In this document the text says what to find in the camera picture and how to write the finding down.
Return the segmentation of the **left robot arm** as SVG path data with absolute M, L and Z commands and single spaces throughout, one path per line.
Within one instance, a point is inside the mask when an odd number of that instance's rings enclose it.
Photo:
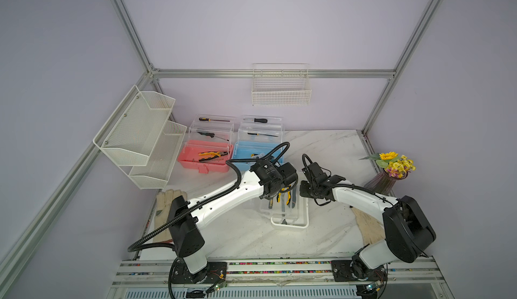
M 282 142 L 258 159 L 227 160 L 227 166 L 236 173 L 234 182 L 198 199 L 173 200 L 168 220 L 129 245 L 127 251 L 170 248 L 190 274 L 206 274 L 209 268 L 201 230 L 241 203 L 255 198 L 275 199 L 291 191 L 298 183 L 296 169 L 290 163 L 278 164 L 289 147 L 289 142 Z

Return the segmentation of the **yellow pliers in pink box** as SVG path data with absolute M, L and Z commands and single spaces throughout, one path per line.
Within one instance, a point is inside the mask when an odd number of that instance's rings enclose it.
M 226 151 L 209 151 L 209 152 L 200 152 L 198 154 L 200 163 L 213 161 L 215 159 L 220 159 L 228 155 Z

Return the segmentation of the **white clear toolbox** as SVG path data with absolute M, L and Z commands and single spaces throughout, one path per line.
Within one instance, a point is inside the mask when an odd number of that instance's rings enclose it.
M 296 186 L 292 192 L 292 201 L 289 206 L 284 203 L 277 203 L 276 198 L 261 199 L 259 210 L 269 218 L 270 223 L 278 229 L 307 229 L 309 226 L 308 200 L 300 196 L 299 187 Z

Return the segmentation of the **left beige work glove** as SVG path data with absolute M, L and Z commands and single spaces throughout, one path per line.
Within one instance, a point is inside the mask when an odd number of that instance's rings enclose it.
M 156 213 L 154 216 L 154 228 L 158 229 L 160 226 L 168 222 L 168 216 L 172 202 L 179 197 L 183 197 L 185 201 L 188 199 L 186 192 L 181 190 L 169 189 L 167 191 L 160 191 L 156 195 Z M 172 242 L 171 234 L 166 228 L 160 234 L 153 238 L 154 242 Z

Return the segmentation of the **white mesh shelf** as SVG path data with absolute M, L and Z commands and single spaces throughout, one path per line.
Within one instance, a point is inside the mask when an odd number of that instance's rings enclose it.
M 144 167 L 174 104 L 172 97 L 133 86 L 93 144 L 119 167 Z
M 187 127 L 167 121 L 144 167 L 133 167 L 129 179 L 140 189 L 163 189 L 169 182 Z

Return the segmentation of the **blue toolbox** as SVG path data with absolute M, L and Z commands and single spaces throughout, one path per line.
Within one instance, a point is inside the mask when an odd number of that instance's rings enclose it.
M 267 118 L 267 124 L 243 121 L 244 118 Z M 259 159 L 284 141 L 284 121 L 281 117 L 243 115 L 240 120 L 232 159 Z

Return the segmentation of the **upper white mesh shelf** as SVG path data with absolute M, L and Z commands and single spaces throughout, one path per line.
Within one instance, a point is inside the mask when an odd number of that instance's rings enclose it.
M 119 167 L 144 167 L 174 104 L 172 97 L 133 86 L 93 144 Z

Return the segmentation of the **flower vase bouquet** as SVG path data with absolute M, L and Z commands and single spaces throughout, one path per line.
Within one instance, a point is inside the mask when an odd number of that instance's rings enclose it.
M 380 170 L 364 187 L 381 195 L 389 195 L 397 181 L 406 179 L 416 170 L 413 160 L 396 152 L 376 153 L 363 160 L 373 160 Z

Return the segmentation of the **lower white mesh shelf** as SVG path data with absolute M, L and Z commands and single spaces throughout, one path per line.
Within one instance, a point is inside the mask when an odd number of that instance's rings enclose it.
M 133 167 L 129 179 L 140 189 L 163 189 L 169 182 L 187 127 L 167 121 L 144 167 Z

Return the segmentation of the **yellow black pliers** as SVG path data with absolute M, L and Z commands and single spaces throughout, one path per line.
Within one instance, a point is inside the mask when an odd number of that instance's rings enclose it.
M 277 203 L 284 203 L 286 206 L 289 206 L 292 201 L 292 188 L 291 187 L 284 187 L 281 189 L 281 191 L 277 194 L 276 200 Z

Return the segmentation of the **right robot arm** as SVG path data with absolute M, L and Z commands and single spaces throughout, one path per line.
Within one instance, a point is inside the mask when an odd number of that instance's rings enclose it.
M 358 250 L 351 259 L 351 277 L 365 281 L 382 266 L 400 260 L 413 263 L 436 240 L 436 232 L 417 201 L 377 194 L 339 175 L 327 175 L 307 154 L 302 155 L 306 179 L 300 183 L 300 195 L 327 203 L 352 206 L 380 223 L 385 238 Z

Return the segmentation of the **pink toolbox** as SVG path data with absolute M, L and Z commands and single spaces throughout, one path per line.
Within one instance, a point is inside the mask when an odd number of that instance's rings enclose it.
M 232 120 L 231 123 L 203 122 L 199 117 L 209 117 Z M 180 151 L 178 162 L 185 169 L 196 170 L 202 174 L 226 173 L 229 167 L 226 161 L 231 159 L 234 150 L 232 137 L 234 133 L 235 118 L 222 115 L 198 114 L 188 128 L 187 140 Z M 228 155 L 200 163 L 198 161 L 200 152 L 226 151 Z

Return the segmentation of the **screwdriver in pink lid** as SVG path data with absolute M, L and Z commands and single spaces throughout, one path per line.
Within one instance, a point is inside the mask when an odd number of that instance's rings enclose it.
M 209 117 L 199 117 L 198 120 L 203 121 L 203 122 L 210 122 L 210 121 L 223 122 L 223 123 L 232 122 L 232 120 L 228 120 L 228 119 L 218 119 L 218 118 L 209 118 Z

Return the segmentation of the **beige work glove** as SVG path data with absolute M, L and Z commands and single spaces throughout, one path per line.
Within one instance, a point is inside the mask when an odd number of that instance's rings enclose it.
M 380 222 L 371 215 L 364 213 L 356 208 L 351 209 L 362 235 L 363 245 L 374 245 L 379 241 L 385 240 L 385 230 Z
M 154 228 L 158 229 L 160 226 L 168 222 L 168 216 L 172 202 L 179 197 L 183 197 L 185 201 L 188 199 L 186 192 L 181 190 L 169 189 L 167 191 L 160 191 L 156 195 L 156 213 L 154 216 Z M 166 228 L 160 234 L 153 238 L 154 242 L 172 242 L 171 234 Z

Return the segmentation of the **screwdriver in blue lid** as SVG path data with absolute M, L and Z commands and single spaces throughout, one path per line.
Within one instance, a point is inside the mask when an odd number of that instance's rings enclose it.
M 260 123 L 260 124 L 267 124 L 269 122 L 269 120 L 267 118 L 257 118 L 257 117 L 244 118 L 243 121 L 252 122 L 252 123 Z

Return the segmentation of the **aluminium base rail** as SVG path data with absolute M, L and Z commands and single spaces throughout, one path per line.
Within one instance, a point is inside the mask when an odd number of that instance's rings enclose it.
M 113 288 L 164 287 L 174 261 L 123 261 L 112 282 Z M 230 286 L 305 286 L 366 284 L 354 278 L 351 260 L 338 258 L 227 260 L 225 279 Z M 445 278 L 433 258 L 413 263 L 392 261 L 370 273 L 372 280 L 391 284 L 444 284 Z

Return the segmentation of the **right beige work glove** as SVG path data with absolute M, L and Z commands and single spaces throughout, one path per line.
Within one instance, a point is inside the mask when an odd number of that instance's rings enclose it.
M 385 240 L 385 230 L 380 222 L 371 215 L 364 213 L 356 208 L 351 209 L 362 235 L 363 245 L 374 245 L 379 241 Z

